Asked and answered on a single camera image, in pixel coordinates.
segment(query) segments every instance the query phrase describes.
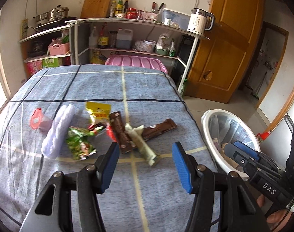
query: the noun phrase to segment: bed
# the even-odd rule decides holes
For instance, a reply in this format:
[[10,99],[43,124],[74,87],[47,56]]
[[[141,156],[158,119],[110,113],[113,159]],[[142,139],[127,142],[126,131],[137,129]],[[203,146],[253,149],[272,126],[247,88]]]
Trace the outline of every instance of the bed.
[[[145,163],[138,151],[120,154],[109,189],[98,195],[107,231],[180,232],[186,227],[194,195],[182,188],[171,147],[180,141],[199,164],[216,171],[198,126],[165,73],[139,67],[82,65],[47,68],[32,76],[16,93],[0,115],[0,219],[11,230],[19,228],[45,186],[57,170],[71,173],[94,163],[105,154],[111,139],[99,135],[92,140],[97,153],[84,161],[74,161],[63,143],[57,159],[41,155],[45,133],[29,126],[33,111],[41,107],[50,118],[62,104],[74,104],[71,126],[87,127],[85,103],[111,104],[123,121],[145,127],[171,118],[177,129],[147,144],[162,159],[154,167]],[[215,195],[213,221],[219,217],[220,196]],[[78,231],[75,192],[72,192],[74,231]],[[217,224],[211,227],[217,231]]]

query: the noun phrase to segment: yellow snack bag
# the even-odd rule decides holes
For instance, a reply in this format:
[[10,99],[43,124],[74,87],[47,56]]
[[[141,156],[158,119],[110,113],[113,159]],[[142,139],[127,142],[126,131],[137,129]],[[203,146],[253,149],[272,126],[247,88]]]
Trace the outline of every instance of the yellow snack bag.
[[97,102],[87,102],[86,109],[90,114],[92,124],[109,122],[110,104],[102,104]]

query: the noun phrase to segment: white kettle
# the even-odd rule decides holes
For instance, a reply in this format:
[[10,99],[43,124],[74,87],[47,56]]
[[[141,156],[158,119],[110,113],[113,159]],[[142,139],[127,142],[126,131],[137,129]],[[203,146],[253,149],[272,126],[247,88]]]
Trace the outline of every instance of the white kettle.
[[[213,27],[215,16],[212,13],[205,10],[194,8],[191,10],[192,14],[188,24],[188,31],[195,32],[199,35],[204,35],[205,31],[210,31]],[[207,18],[211,18],[211,24],[209,28],[205,28],[207,24]]]

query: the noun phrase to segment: pink basket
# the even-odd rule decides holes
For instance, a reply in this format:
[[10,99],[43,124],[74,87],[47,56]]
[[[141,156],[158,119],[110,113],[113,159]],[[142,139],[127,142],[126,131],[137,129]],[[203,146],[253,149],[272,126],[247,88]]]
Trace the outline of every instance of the pink basket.
[[70,43],[66,44],[54,44],[53,46],[49,46],[49,53],[50,55],[63,55],[67,54],[67,52],[70,50]]
[[156,58],[132,55],[111,55],[106,60],[105,64],[113,66],[144,67],[148,69],[160,70],[167,74],[167,69],[165,68],[164,64]]

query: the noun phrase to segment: trash bin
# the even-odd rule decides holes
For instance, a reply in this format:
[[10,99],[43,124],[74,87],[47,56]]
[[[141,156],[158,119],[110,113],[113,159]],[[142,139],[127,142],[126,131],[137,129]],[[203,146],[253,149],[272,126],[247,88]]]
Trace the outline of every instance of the trash bin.
[[[250,130],[250,128],[236,115],[225,110],[208,110],[202,118],[203,138],[206,146],[216,161],[226,173],[231,171],[237,172],[243,180],[247,180],[249,176],[243,172],[241,167],[232,167],[220,154],[222,144],[241,141],[250,148],[261,151],[259,143]],[[219,146],[216,147],[213,139],[218,140]]]

